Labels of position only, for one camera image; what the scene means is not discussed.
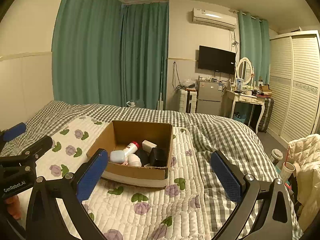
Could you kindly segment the left hand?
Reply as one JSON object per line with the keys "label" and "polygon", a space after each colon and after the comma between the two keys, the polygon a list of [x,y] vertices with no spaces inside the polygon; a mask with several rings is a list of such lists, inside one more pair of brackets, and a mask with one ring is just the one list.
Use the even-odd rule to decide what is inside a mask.
{"label": "left hand", "polygon": [[16,220],[21,218],[20,200],[18,195],[12,196],[4,201],[7,212]]}

